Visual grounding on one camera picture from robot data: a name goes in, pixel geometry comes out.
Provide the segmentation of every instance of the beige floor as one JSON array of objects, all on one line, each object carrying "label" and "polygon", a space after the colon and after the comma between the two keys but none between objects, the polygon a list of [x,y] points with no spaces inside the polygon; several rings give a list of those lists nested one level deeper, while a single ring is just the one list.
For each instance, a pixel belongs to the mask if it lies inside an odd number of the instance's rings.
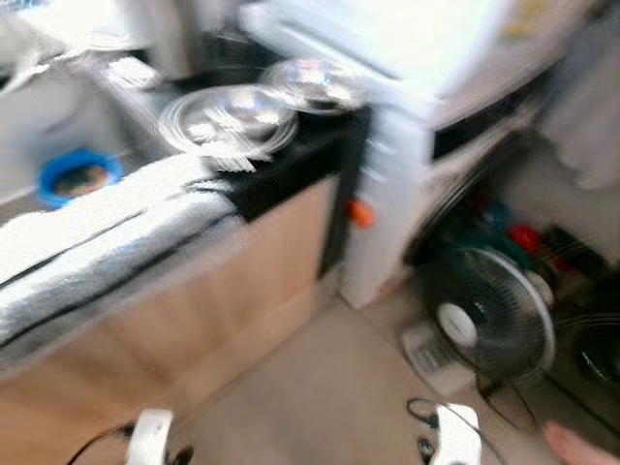
[{"label": "beige floor", "polygon": [[[399,330],[415,319],[415,307],[407,290],[361,312],[334,304],[253,372],[182,420],[172,449],[193,444],[196,465],[418,464],[416,440],[432,433],[409,418],[403,405],[433,392],[397,343]],[[524,395],[541,421],[558,418],[604,446],[613,445],[602,428],[551,387],[530,387]],[[559,463],[540,431],[514,430],[474,390],[448,400],[477,410],[482,431],[511,465]],[[487,451],[483,464],[495,463]]]}]

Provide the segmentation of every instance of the black fan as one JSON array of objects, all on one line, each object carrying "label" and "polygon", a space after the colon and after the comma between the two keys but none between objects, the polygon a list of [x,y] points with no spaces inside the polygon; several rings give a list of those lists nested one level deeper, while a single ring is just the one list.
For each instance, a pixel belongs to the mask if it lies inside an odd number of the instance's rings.
[{"label": "black fan", "polygon": [[550,367],[553,294],[539,275],[493,249],[459,247],[419,276],[434,325],[413,325],[401,340],[421,377],[444,396],[478,382],[488,397]]},{"label": "black fan", "polygon": [[479,375],[504,384],[550,366],[555,336],[544,293],[510,259],[462,248],[431,264],[422,280],[432,318]]}]

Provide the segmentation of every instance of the cable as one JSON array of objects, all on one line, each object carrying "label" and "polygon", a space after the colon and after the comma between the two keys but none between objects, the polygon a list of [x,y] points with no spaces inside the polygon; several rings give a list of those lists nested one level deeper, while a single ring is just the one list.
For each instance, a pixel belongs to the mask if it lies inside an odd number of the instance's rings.
[{"label": "cable", "polygon": [[464,417],[462,417],[449,404],[446,404],[444,402],[436,402],[435,400],[427,398],[427,397],[414,397],[412,399],[409,399],[405,403],[405,408],[407,409],[407,412],[409,413],[409,415],[411,415],[413,418],[417,419],[418,421],[421,421],[423,423],[426,423],[426,424],[430,425],[431,427],[433,427],[432,426],[433,424],[436,424],[437,427],[439,427],[437,419],[434,418],[434,420],[433,420],[433,418],[423,417],[422,415],[417,413],[416,412],[416,404],[427,404],[427,405],[428,404],[432,404],[435,408],[437,408],[437,406],[441,405],[442,407],[450,410],[453,414],[455,414],[457,417],[459,417],[461,419],[461,421],[463,421],[472,431],[474,431],[474,432],[476,432],[476,434],[478,434],[478,436],[480,437],[480,440],[489,448],[489,450],[491,450],[491,452],[493,452],[493,455],[495,455],[495,458],[497,458],[497,460],[502,465],[509,465],[508,461],[497,450],[495,445],[484,435],[484,433],[482,433],[479,428],[477,428],[472,423],[470,423],[468,420],[466,420]]},{"label": "cable", "polygon": [[577,315],[558,320],[555,325],[559,328],[570,328],[574,326],[606,326],[620,324],[620,315],[617,313],[600,312],[589,315]]},{"label": "cable", "polygon": [[74,453],[74,455],[69,459],[66,465],[74,465],[74,463],[76,463],[76,461],[81,457],[81,455],[85,453],[93,444],[101,441],[108,436],[120,435],[123,438],[131,437],[134,432],[134,425],[135,424],[133,422],[129,422],[124,424],[123,426],[107,429],[106,431],[99,433],[98,435],[90,439],[81,448],[79,448],[79,450]]},{"label": "cable", "polygon": [[532,411],[532,408],[527,403],[527,401],[525,400],[525,398],[523,397],[523,394],[519,391],[519,389],[517,389],[515,386],[511,386],[511,388],[514,391],[514,393],[516,394],[516,396],[519,398],[521,403],[523,404],[523,407],[525,408],[525,410],[528,413],[528,415],[530,416],[530,420],[532,421],[532,424],[533,424],[533,427],[532,427],[531,430],[524,430],[523,428],[517,426],[516,423],[514,423],[514,421],[512,421],[510,418],[508,418],[508,416],[504,415],[497,408],[497,406],[491,401],[491,396],[490,395],[483,395],[482,399],[484,399],[484,402],[486,402],[486,405],[488,405],[489,408],[493,412],[495,412],[501,419],[503,419],[507,424],[512,426],[517,431],[521,431],[521,432],[524,432],[524,433],[527,433],[527,434],[530,434],[530,433],[533,433],[534,431],[537,431],[539,429],[539,422],[536,419],[536,416],[534,415],[534,412]]}]

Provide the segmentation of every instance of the sink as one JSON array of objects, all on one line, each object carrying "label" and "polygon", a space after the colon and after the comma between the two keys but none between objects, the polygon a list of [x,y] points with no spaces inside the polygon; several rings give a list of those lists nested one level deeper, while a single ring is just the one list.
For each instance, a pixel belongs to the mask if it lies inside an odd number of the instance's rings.
[{"label": "sink", "polygon": [[[45,162],[63,153],[87,146],[114,155],[125,174],[175,153],[155,130],[157,112],[178,96],[175,89],[165,86],[164,92],[115,93],[90,77],[69,77],[69,81],[67,77],[55,70],[34,77],[15,95],[0,99],[0,113],[15,114],[17,109],[24,118],[26,113],[39,118],[27,132],[16,134],[17,130],[0,128],[0,146],[7,154],[15,154],[13,159],[7,155],[0,159],[0,172],[6,176],[0,182],[0,226],[17,215],[48,210],[37,199],[37,178]],[[67,102],[72,87],[87,95],[85,101],[74,99],[64,108],[52,110],[42,105],[47,97]]]}]

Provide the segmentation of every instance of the fan base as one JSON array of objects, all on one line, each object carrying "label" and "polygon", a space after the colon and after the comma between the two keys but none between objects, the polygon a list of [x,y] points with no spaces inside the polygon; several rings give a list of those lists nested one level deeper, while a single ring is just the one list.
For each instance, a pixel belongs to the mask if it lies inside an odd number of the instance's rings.
[{"label": "fan base", "polygon": [[476,374],[456,359],[430,325],[412,325],[403,331],[400,339],[409,362],[439,394],[447,397],[476,385]]}]

